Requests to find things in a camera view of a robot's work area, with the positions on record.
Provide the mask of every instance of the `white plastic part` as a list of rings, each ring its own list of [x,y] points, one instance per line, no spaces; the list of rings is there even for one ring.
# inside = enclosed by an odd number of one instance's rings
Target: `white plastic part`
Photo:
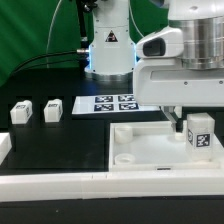
[[[212,119],[208,118],[207,121],[212,129],[212,126],[214,127]],[[133,139],[126,144],[117,143],[114,137],[116,129],[121,125],[111,124],[109,155],[111,172],[224,168],[224,150],[215,135],[211,136],[214,146],[213,157],[210,160],[204,159],[207,149],[197,152],[197,158],[202,158],[200,161],[195,160],[195,157],[192,158],[192,155],[189,156],[186,151],[188,144],[186,121],[182,133],[174,132],[169,121],[124,123],[124,127],[130,126],[133,129]]]
[[[9,133],[0,133],[0,165],[12,148]]]
[[[169,20],[198,20],[224,16],[223,0],[170,0]]]
[[[97,1],[93,10],[94,41],[86,74],[105,76],[132,73],[135,44],[129,35],[129,0]]]
[[[12,124],[26,124],[32,114],[32,103],[29,100],[18,102],[10,111]]]
[[[141,59],[133,73],[133,94],[139,105],[222,107],[223,81],[222,68],[184,70],[178,58]]]
[[[117,143],[129,143],[133,139],[133,130],[131,126],[122,125],[115,129],[115,141]]]
[[[0,177],[1,202],[223,194],[223,169],[209,167]]]
[[[207,113],[187,116],[187,153],[194,161],[211,160],[215,121]]]
[[[166,51],[163,56],[145,56],[143,52],[144,45],[156,39],[163,39],[166,45]],[[170,58],[181,55],[184,51],[183,33],[180,29],[165,27],[160,32],[154,32],[147,35],[136,45],[136,54],[140,58]]]
[[[48,101],[44,108],[45,122],[59,122],[63,114],[62,101],[59,99]]]

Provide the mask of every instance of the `black cable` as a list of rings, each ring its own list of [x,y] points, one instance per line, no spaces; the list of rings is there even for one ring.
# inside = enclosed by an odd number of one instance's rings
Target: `black cable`
[[[65,62],[75,62],[76,60],[63,60],[63,61],[54,61],[54,62],[48,62],[48,63],[41,63],[41,64],[36,64],[36,65],[32,65],[29,67],[26,67],[24,69],[19,69],[17,70],[15,73],[20,72],[20,71],[26,71],[32,68],[36,68],[36,67],[40,67],[40,66],[44,66],[44,65],[52,65],[52,64],[59,64],[59,63],[65,63]]]
[[[23,63],[21,63],[20,65],[18,65],[15,69],[13,69],[13,71],[11,72],[10,76],[12,76],[13,74],[15,74],[16,72],[20,71],[22,67],[24,67],[25,65],[34,62],[36,60],[42,59],[42,58],[48,58],[48,57],[57,57],[57,56],[63,56],[63,55],[73,55],[73,54],[77,54],[77,51],[67,51],[67,52],[58,52],[58,53],[49,53],[49,54],[42,54],[36,57],[33,57],[31,59],[28,59],[26,61],[24,61]]]
[[[88,48],[89,41],[86,32],[85,19],[82,10],[82,2],[80,0],[76,0],[77,13],[78,13],[78,21],[79,21],[79,31],[81,36],[81,48]]]

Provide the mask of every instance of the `white block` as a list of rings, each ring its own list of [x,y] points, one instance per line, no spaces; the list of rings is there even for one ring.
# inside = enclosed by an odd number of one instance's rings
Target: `white block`
[[[12,143],[9,133],[0,133],[0,164],[3,162],[11,148]]]
[[[63,114],[62,101],[50,100],[44,108],[45,122],[59,122]]]
[[[194,161],[212,159],[214,129],[215,121],[207,113],[188,115],[186,150]]]
[[[29,100],[18,102],[10,114],[13,124],[26,124],[33,114],[32,103]]]

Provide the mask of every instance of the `white plastic housing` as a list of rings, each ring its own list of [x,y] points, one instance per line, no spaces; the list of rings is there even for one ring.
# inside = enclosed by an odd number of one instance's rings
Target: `white plastic housing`
[[[32,103],[29,100],[18,102],[10,111],[12,124],[26,124],[32,114]]]
[[[93,10],[94,41],[85,72],[102,76],[129,74],[135,66],[135,44],[129,36],[128,0],[97,4]]]
[[[0,165],[12,148],[9,133],[0,133]]]
[[[170,0],[169,20],[198,20],[224,15],[223,0]]]
[[[178,58],[141,59],[133,93],[140,105],[222,107],[223,81],[223,69],[184,70]]]
[[[147,42],[163,39],[166,45],[165,55],[148,57],[144,55],[143,48]],[[165,27],[160,32],[154,32],[141,39],[136,46],[136,54],[140,58],[170,58],[181,55],[184,51],[183,33],[180,29]]]
[[[48,101],[44,108],[45,122],[59,122],[63,114],[62,101],[59,99]]]

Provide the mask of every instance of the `small white cube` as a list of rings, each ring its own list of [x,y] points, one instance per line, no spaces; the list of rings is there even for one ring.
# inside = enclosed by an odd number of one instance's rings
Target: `small white cube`
[[[45,122],[59,122],[63,114],[62,101],[50,100],[44,108]]]
[[[10,111],[12,124],[26,124],[33,114],[32,103],[29,100],[18,102]]]
[[[207,113],[187,116],[186,150],[193,160],[212,159],[214,129],[215,120]]]

